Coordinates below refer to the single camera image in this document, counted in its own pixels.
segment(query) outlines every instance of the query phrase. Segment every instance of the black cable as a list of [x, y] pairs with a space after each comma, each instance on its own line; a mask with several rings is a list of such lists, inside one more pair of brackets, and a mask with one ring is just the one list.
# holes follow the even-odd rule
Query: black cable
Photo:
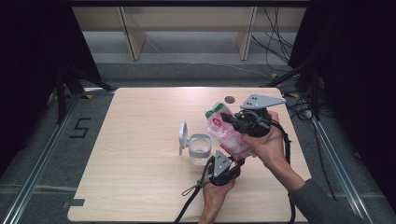
[[308, 105], [308, 107], [306, 107], [306, 108], [304, 108], [304, 109], [297, 110], [296, 114], [297, 114], [297, 117], [298, 117], [300, 120], [308, 120], [308, 121], [310, 122], [310, 124], [312, 125], [313, 129], [314, 129], [315, 140], [316, 140], [316, 142], [317, 142], [317, 147], [318, 147], [318, 156], [319, 156], [320, 168], [321, 168], [322, 173], [323, 173], [323, 176], [324, 176], [324, 178], [325, 178], [325, 180], [326, 180], [326, 184], [327, 184], [327, 186], [329, 187], [329, 191], [330, 191], [330, 194], [332, 195], [332, 198], [333, 198], [335, 201], [337, 201], [337, 199], [336, 199], [336, 197], [335, 197], [335, 194], [334, 194], [334, 191], [333, 191], [333, 189], [332, 189], [332, 184], [331, 184], [330, 181], [329, 181], [329, 177], [327, 176], [327, 172], [326, 172], [326, 169], [325, 169], [325, 167], [324, 167], [323, 158], [322, 158], [322, 154], [321, 154], [320, 141], [319, 141], [319, 138], [318, 138], [318, 130], [317, 130], [317, 128], [315, 127], [314, 122], [312, 121], [313, 116], [311, 115], [310, 117], [307, 117], [306, 115], [303, 115], [303, 114], [301, 113], [301, 112], [303, 112], [303, 111], [305, 111], [305, 110], [311, 110], [311, 108], [309, 107], [309, 103], [298, 103], [300, 100], [302, 100], [302, 98], [299, 99], [295, 105], [288, 107], [288, 109], [291, 109], [291, 108], [292, 108], [293, 111], [296, 111], [297, 109], [293, 108], [294, 106], [303, 105], [303, 104]]
[[317, 141], [317, 146], [318, 146], [318, 155], [319, 155], [319, 160], [320, 160], [320, 168], [323, 172], [324, 178], [326, 180], [327, 185], [329, 186], [330, 194], [332, 195], [332, 199], [337, 201], [334, 195], [334, 191], [332, 190], [332, 185], [330, 184], [329, 178], [327, 177], [326, 169], [324, 168], [324, 163], [323, 163], [323, 158], [321, 154], [321, 146], [318, 138], [318, 130], [316, 129], [315, 125], [313, 124], [312, 120], [310, 120], [314, 130], [315, 130], [315, 139]]
[[278, 24], [277, 24], [278, 11], [279, 11], [279, 7], [275, 7], [275, 23], [273, 24], [273, 23], [272, 23], [272, 20], [270, 19], [269, 15], [268, 15], [268, 13], [267, 13], [267, 10], [266, 10], [265, 7], [264, 7], [265, 15], [266, 15], [266, 17], [267, 17], [268, 21], [270, 22], [271, 27], [272, 27], [272, 29], [273, 29], [273, 32], [272, 32], [272, 34], [271, 34], [271, 36], [270, 36], [270, 42], [271, 42], [271, 40], [274, 39], [274, 38], [273, 38], [274, 34], [276, 34], [277, 40], [278, 40], [278, 42], [279, 42], [280, 48], [281, 48], [281, 50], [282, 50], [282, 52], [283, 52], [283, 55], [284, 55], [285, 58], [287, 58], [286, 55], [285, 55], [285, 52], [286, 52], [286, 54], [288, 54], [289, 57], [290, 57], [290, 54], [289, 54], [289, 52], [286, 50], [285, 44], [282, 42], [282, 40], [284, 40], [284, 41], [286, 41], [286, 40], [285, 40], [285, 39], [280, 35], [280, 33], [279, 33], [279, 26], [278, 26]]
[[[205, 175], [206, 175], [206, 171], [207, 171], [207, 167], [209, 166], [209, 164], [211, 162], [213, 162], [215, 160], [215, 157], [211, 157], [204, 168], [204, 171], [202, 172], [202, 176], [201, 179], [197, 181], [197, 184], [195, 186], [193, 186], [193, 188], [195, 188], [194, 192], [192, 193], [192, 195], [190, 196], [190, 198], [186, 201], [186, 203], [184, 204], [183, 208], [181, 209], [180, 213], [178, 214], [178, 217], [176, 218], [176, 220], [174, 221], [174, 223], [178, 223], [181, 218], [183, 217], [184, 213], [186, 212], [187, 208], [189, 207], [190, 203], [192, 202], [192, 200], [194, 200], [195, 196], [198, 194], [198, 192], [201, 190], [201, 188], [204, 186], [204, 179], [205, 179]], [[182, 195], [185, 196], [187, 194], [184, 194], [186, 191], [189, 192], [190, 189], [185, 190]]]
[[271, 53], [275, 54], [280, 60], [282, 60], [283, 62], [287, 63], [288, 59], [283, 57], [281, 54], [279, 54], [278, 52], [274, 51], [273, 49], [269, 49], [267, 47], [264, 46], [264, 44], [262, 44], [259, 40], [256, 39], [256, 37], [254, 37], [254, 35], [251, 36], [262, 48], [269, 50]]
[[273, 66], [271, 66], [271, 65], [268, 63], [268, 49], [270, 48], [270, 44], [271, 44], [271, 40], [273, 39], [273, 35], [274, 35], [274, 32], [272, 32], [271, 38], [270, 38], [270, 40], [268, 41], [267, 48], [265, 48], [265, 61], [267, 62], [268, 66], [270, 66], [272, 69], [274, 69], [274, 70], [276, 70], [276, 71], [283, 71], [283, 70], [275, 69]]
[[[308, 120], [311, 119], [308, 118], [307, 116], [303, 116], [302, 112], [305, 112], [307, 110], [311, 110], [311, 103], [309, 102], [303, 102], [303, 98], [308, 99], [308, 101], [311, 98], [311, 94], [307, 93], [307, 94], [303, 94], [300, 93], [302, 95], [302, 97], [294, 104], [294, 105], [286, 105], [288, 110], [292, 110], [294, 112], [294, 114], [290, 115], [290, 118], [294, 118], [294, 117], [298, 117], [300, 120]], [[331, 114], [329, 115], [329, 113], [325, 114], [325, 111], [323, 110], [327, 110], [330, 108], [330, 105], [328, 103], [326, 103], [321, 97], [319, 97], [319, 102], [318, 102], [318, 112], [320, 115], [327, 117], [327, 118], [334, 118], [335, 115], [330, 112]]]
[[[282, 42], [282, 40], [278, 40], [278, 39], [274, 39], [276, 42]], [[292, 49], [293, 45], [289, 44], [289, 43], [283, 43], [284, 45], [286, 45], [286, 47]]]
[[[283, 134], [283, 141], [285, 142], [285, 158], [286, 158], [286, 161], [288, 162], [288, 164], [290, 164], [290, 154], [291, 154], [290, 143], [291, 143], [291, 141], [289, 140], [289, 135], [285, 132], [285, 130], [282, 128], [282, 126], [276, 120], [271, 119], [271, 124], [274, 125], [275, 127], [277, 127]], [[290, 212], [291, 212], [289, 224], [291, 224], [291, 223], [294, 223], [294, 220], [296, 218], [296, 207], [295, 207], [295, 204], [291, 200], [289, 200], [289, 204], [290, 204]]]

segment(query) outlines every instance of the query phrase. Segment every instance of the human hand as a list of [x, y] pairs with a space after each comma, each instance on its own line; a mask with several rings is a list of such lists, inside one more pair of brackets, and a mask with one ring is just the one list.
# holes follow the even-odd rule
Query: human hand
[[[271, 119], [279, 122], [276, 112], [268, 111], [268, 114]], [[262, 160], [265, 167], [273, 173], [289, 193], [297, 191], [305, 184], [305, 181], [291, 169], [286, 161], [283, 134], [277, 127], [271, 125], [270, 132], [261, 138], [243, 134], [242, 140], [253, 148], [254, 154]]]
[[[274, 111], [268, 111], [271, 119], [279, 122], [279, 116]], [[272, 170], [278, 165], [287, 163], [285, 159], [283, 134], [274, 125], [270, 126], [270, 132], [264, 137], [251, 137], [247, 134], [242, 134], [242, 140], [249, 144], [255, 156], [259, 157], [264, 163], [265, 167]]]
[[235, 185], [235, 179], [223, 186], [215, 186], [207, 179], [204, 181], [204, 201], [205, 207], [201, 215], [199, 224], [214, 223], [225, 196]]

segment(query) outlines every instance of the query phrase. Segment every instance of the metal rail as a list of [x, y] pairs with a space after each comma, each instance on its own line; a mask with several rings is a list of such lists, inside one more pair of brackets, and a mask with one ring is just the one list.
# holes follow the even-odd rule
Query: metal rail
[[37, 185], [40, 177], [42, 176], [48, 162], [50, 161], [51, 155], [58, 145], [58, 142], [64, 132], [64, 127], [70, 118], [71, 113], [76, 107], [78, 100], [81, 96], [79, 94], [73, 95], [69, 104], [66, 108], [66, 114], [64, 119], [59, 124], [56, 124], [48, 143], [46, 144], [43, 152], [35, 163], [35, 167], [29, 174], [26, 182], [24, 183], [18, 197], [15, 199], [14, 203], [9, 207], [6, 218], [3, 220], [3, 224], [16, 224], [21, 218], [26, 205], [29, 203], [33, 192], [35, 191], [35, 186]]
[[338, 155], [335, 152], [334, 147], [332, 146], [332, 143], [326, 132], [324, 131], [324, 128], [321, 125], [320, 121], [316, 120], [315, 117], [312, 116], [311, 111], [306, 110], [306, 113], [309, 118], [312, 118], [313, 124], [318, 130], [318, 136], [322, 142], [323, 149], [326, 153], [327, 158], [329, 159], [329, 163], [335, 175], [337, 176], [338, 181], [340, 182], [341, 188], [343, 189], [346, 198], [348, 199], [349, 204], [352, 207], [353, 212], [364, 220], [368, 221], [369, 223], [374, 223], [368, 213], [363, 199], [361, 198], [358, 190], [352, 183], [352, 180], [347, 174], [347, 170], [345, 169], [343, 163], [341, 163], [340, 159], [338, 158]]

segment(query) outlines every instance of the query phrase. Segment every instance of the human arm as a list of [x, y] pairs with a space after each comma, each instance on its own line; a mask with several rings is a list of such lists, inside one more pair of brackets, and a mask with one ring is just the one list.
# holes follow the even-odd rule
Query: human arm
[[[268, 111], [271, 119], [279, 122], [277, 113]], [[364, 223], [330, 198], [314, 180], [305, 181], [287, 163], [284, 154], [283, 135], [275, 126], [262, 138], [242, 135], [242, 140], [253, 148], [255, 156], [262, 160], [276, 179], [290, 194], [290, 200], [300, 209], [309, 223]]]
[[233, 179], [223, 186], [215, 186], [208, 180], [204, 184], [205, 206], [199, 224], [211, 224], [215, 222], [219, 210], [224, 203], [225, 196], [235, 185], [235, 180]]
[[[276, 112], [268, 111], [271, 119], [279, 122]], [[262, 160], [276, 179], [285, 187], [289, 193], [300, 189], [305, 181], [296, 174], [285, 158], [282, 132], [275, 126], [270, 127], [270, 132], [264, 137], [250, 137], [242, 134], [242, 140], [248, 143], [254, 151], [255, 156]]]

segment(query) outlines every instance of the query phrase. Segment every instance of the table top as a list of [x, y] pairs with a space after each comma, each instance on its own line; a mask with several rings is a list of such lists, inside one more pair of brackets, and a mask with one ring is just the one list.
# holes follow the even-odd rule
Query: table top
[[[188, 137], [209, 134], [205, 112], [226, 96], [236, 113], [251, 93], [281, 98], [276, 88], [120, 88], [116, 91], [71, 206], [72, 221], [173, 222], [190, 195], [181, 193], [196, 184], [203, 167], [190, 163], [188, 149], [178, 153], [180, 124]], [[303, 152], [285, 105], [268, 107], [279, 114], [291, 141], [291, 165], [310, 178]], [[212, 140], [212, 154], [220, 149]], [[227, 195], [218, 222], [287, 221], [287, 191], [257, 158], [247, 158], [235, 187]], [[204, 208], [202, 191], [181, 221], [196, 222]], [[305, 221], [297, 209], [296, 221]]]

